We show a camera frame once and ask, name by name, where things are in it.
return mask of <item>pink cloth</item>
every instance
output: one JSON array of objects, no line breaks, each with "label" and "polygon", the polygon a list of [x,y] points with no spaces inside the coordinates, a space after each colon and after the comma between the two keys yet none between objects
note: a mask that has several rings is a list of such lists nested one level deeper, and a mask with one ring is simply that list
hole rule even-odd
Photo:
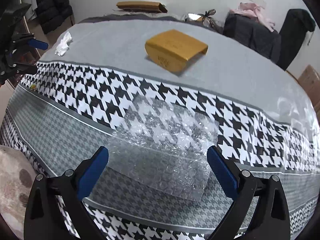
[{"label": "pink cloth", "polygon": [[268,30],[271,32],[273,32],[273,28],[276,25],[275,22],[273,22],[271,19],[265,18],[262,15],[261,6],[255,3],[240,3],[238,9],[231,9],[230,12],[255,19],[266,28],[268,28]]}]

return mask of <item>silver screw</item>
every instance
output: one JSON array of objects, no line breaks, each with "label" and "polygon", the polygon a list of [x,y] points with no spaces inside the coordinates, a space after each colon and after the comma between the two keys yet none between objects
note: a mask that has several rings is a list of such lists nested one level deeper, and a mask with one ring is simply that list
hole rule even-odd
[{"label": "silver screw", "polygon": [[272,175],[271,178],[274,180],[274,181],[279,181],[279,177],[277,175]]},{"label": "silver screw", "polygon": [[70,177],[73,175],[73,170],[67,170],[64,175],[66,175],[67,177]]},{"label": "silver screw", "polygon": [[39,175],[36,176],[36,180],[41,180],[41,179],[43,179],[43,175],[42,174],[39,174]]},{"label": "silver screw", "polygon": [[249,177],[249,176],[250,176],[250,171],[243,170],[241,173],[242,173],[242,175],[245,176],[245,177]]}]

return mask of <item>crumpled white tissue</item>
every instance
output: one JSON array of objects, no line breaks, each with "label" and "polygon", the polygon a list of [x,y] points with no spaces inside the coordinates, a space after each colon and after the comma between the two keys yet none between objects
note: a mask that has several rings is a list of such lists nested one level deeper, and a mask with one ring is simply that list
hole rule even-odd
[{"label": "crumpled white tissue", "polygon": [[66,34],[63,36],[60,43],[58,44],[55,54],[62,57],[69,49],[68,42],[70,41],[72,41],[71,34],[70,32],[66,32]]}]

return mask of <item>bubble wrap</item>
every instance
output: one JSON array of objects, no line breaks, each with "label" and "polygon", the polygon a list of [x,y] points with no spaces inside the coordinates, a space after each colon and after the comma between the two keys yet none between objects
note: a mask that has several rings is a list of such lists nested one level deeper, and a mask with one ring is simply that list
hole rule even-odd
[{"label": "bubble wrap", "polygon": [[201,200],[211,170],[206,153],[217,144],[218,122],[137,96],[113,135],[110,168],[165,193]]}]

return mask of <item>small yellow object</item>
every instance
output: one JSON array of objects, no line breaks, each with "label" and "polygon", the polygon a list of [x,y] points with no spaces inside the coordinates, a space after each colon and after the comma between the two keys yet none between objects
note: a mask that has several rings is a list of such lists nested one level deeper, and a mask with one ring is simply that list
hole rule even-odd
[{"label": "small yellow object", "polygon": [[208,45],[177,30],[170,30],[147,40],[145,49],[153,62],[178,73],[191,58],[199,53],[206,54]]},{"label": "small yellow object", "polygon": [[31,89],[31,90],[36,90],[36,88],[37,88],[37,86],[36,86],[35,84],[32,84],[32,85],[30,86],[30,89]]}]

